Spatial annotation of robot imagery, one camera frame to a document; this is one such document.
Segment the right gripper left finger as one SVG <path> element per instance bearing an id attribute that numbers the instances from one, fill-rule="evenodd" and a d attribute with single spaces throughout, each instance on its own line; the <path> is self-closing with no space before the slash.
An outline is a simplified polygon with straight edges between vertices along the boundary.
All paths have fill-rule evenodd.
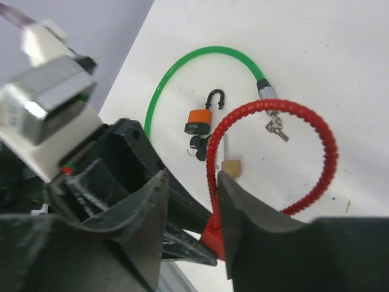
<path id="1" fill-rule="evenodd" d="M 83 224 L 59 215 L 1 216 L 2 291 L 156 291 L 168 175 Z"/>

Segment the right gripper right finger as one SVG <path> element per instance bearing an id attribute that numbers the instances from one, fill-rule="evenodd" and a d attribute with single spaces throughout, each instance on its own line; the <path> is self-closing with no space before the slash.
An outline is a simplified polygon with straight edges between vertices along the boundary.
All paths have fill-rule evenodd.
<path id="1" fill-rule="evenodd" d="M 388 218 L 304 223 L 218 174 L 227 275 L 235 291 L 387 291 Z"/>

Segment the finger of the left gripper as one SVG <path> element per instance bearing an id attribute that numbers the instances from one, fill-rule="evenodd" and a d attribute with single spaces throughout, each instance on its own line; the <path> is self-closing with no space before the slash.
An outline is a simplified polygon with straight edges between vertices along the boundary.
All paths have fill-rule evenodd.
<path id="1" fill-rule="evenodd" d="M 218 264 L 215 252 L 181 229 L 165 230 L 162 261 L 185 261 L 208 266 Z"/>
<path id="2" fill-rule="evenodd" d="M 60 211 L 80 222 L 140 190 L 166 166 L 136 120 L 103 124 L 60 161 Z"/>

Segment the red cable seal tag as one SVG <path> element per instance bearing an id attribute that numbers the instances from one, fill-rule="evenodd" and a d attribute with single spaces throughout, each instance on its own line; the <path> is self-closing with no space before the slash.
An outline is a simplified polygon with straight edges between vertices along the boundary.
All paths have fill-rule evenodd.
<path id="1" fill-rule="evenodd" d="M 273 133 L 253 125 L 266 110 L 280 110 L 291 135 L 287 144 Z M 289 100 L 256 100 L 233 109 L 213 130 L 205 160 L 212 214 L 200 241 L 225 259 L 219 211 L 217 167 L 223 137 L 231 135 L 233 155 L 242 160 L 242 177 L 236 183 L 276 213 L 304 223 L 318 218 L 323 196 L 332 183 L 339 157 L 328 124 L 313 110 Z"/>

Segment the black-headed key pair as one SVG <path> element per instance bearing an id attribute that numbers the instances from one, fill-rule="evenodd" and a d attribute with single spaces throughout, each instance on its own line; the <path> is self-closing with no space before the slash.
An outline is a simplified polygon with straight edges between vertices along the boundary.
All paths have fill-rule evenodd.
<path id="1" fill-rule="evenodd" d="M 199 135 L 193 136 L 190 139 L 187 153 L 191 157 L 195 157 L 198 161 L 205 161 L 207 157 L 208 142 L 211 135 L 202 137 Z"/>

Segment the brass padlock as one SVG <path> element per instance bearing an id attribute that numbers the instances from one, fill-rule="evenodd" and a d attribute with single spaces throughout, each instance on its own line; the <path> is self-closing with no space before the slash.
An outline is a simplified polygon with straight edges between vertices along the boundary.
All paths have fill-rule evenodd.
<path id="1" fill-rule="evenodd" d="M 228 158 L 228 142 L 227 135 L 225 134 L 221 140 L 222 142 L 222 161 L 217 165 L 216 171 L 226 172 L 233 179 L 237 179 L 241 176 L 241 161 L 238 159 Z"/>

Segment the orange black padlock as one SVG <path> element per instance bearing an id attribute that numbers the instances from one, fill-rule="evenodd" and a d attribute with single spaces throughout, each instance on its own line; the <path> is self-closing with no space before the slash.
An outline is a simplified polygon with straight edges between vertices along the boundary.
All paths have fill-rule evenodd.
<path id="1" fill-rule="evenodd" d="M 214 95 L 219 95 L 218 109 L 222 110 L 225 105 L 225 93 L 221 89 L 212 90 L 205 102 L 204 109 L 194 109 L 189 112 L 187 123 L 184 127 L 184 132 L 190 135 L 208 135 L 212 125 L 212 98 Z"/>

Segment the silver keys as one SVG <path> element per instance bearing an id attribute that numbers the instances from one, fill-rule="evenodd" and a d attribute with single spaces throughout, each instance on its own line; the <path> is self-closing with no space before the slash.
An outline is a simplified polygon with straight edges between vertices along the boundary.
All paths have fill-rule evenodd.
<path id="1" fill-rule="evenodd" d="M 288 142 L 289 137 L 283 131 L 283 120 L 278 116 L 278 112 L 271 111 L 269 113 L 270 121 L 266 124 L 265 129 L 269 133 L 276 134 L 283 141 Z"/>

